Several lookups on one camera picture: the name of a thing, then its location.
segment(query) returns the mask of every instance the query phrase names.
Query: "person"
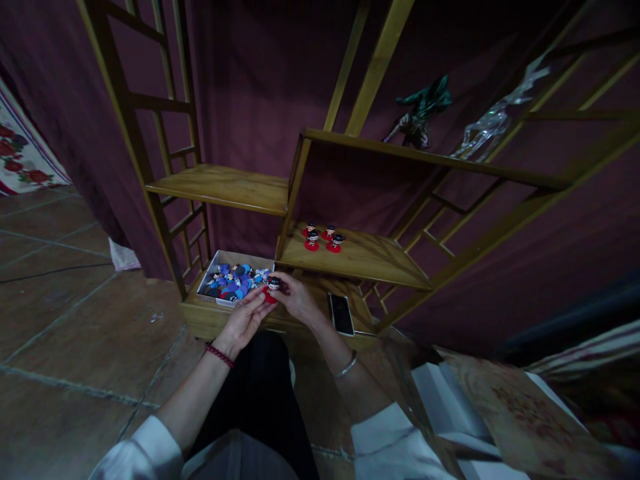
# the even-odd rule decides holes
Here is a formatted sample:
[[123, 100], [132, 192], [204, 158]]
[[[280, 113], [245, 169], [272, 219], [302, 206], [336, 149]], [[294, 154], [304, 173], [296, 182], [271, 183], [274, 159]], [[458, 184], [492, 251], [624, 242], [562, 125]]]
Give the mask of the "person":
[[[281, 272], [271, 276], [282, 283], [272, 296], [311, 330], [347, 406], [356, 477], [453, 479], [304, 284]], [[264, 300], [254, 289], [238, 302], [194, 370], [129, 440], [102, 458], [90, 480], [319, 478], [287, 348], [274, 332], [256, 334], [277, 306]]]

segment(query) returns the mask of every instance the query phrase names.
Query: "white sleeve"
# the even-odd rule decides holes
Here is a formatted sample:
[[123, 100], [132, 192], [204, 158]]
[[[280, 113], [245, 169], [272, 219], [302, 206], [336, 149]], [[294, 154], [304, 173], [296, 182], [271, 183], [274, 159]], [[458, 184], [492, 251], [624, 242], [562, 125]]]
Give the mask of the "white sleeve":
[[455, 480], [397, 403], [351, 428], [355, 476], [367, 480]]
[[109, 450], [89, 480], [179, 480], [183, 466], [180, 447], [167, 428], [149, 417], [130, 440]]

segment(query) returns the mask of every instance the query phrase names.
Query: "cable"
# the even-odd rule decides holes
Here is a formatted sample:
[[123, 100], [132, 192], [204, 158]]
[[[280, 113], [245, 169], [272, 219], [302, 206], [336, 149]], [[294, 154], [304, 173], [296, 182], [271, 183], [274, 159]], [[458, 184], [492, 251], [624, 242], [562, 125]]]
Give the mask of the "cable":
[[96, 263], [94, 265], [78, 265], [77, 267], [67, 267], [65, 269], [52, 270], [50, 272], [36, 273], [35, 275], [30, 275], [28, 277], [20, 277], [20, 278], [11, 279], [11, 280], [2, 280], [2, 281], [0, 281], [0, 285], [3, 284], [3, 283], [11, 283], [11, 282], [20, 281], [20, 280], [28, 280], [28, 279], [31, 279], [31, 278], [42, 277], [44, 275], [50, 275], [52, 273], [60, 273], [60, 272], [64, 272], [64, 271], [67, 271], [67, 270], [75, 270], [75, 269], [78, 269], [78, 268], [106, 267], [107, 265], [113, 265], [113, 264], [112, 263]]

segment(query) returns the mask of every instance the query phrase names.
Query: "red beaded bracelet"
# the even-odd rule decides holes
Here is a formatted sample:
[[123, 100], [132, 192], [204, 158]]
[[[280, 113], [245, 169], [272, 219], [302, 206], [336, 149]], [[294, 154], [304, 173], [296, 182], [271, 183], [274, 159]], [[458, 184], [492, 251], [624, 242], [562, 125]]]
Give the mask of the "red beaded bracelet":
[[205, 350], [207, 350], [208, 352], [211, 352], [216, 357], [220, 358], [220, 360], [222, 360], [224, 363], [226, 363], [229, 366], [229, 368], [233, 368], [234, 367], [234, 364], [231, 361], [231, 359], [228, 356], [226, 356], [224, 353], [222, 353], [220, 350], [218, 350], [216, 347], [214, 347], [212, 344], [206, 343], [205, 344]]

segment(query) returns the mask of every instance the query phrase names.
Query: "tiled floor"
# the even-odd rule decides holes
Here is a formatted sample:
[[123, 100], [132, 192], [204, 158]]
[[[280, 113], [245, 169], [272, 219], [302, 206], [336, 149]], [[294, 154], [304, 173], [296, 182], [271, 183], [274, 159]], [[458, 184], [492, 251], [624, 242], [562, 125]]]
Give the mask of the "tiled floor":
[[[172, 284], [114, 272], [107, 236], [72, 187], [0, 199], [0, 305], [7, 480], [87, 478], [203, 351], [184, 326]], [[392, 335], [361, 358], [418, 421], [407, 386], [395, 380], [402, 360], [393, 349], [402, 339]], [[321, 477], [352, 479], [349, 421], [328, 369], [313, 348], [290, 350]]]

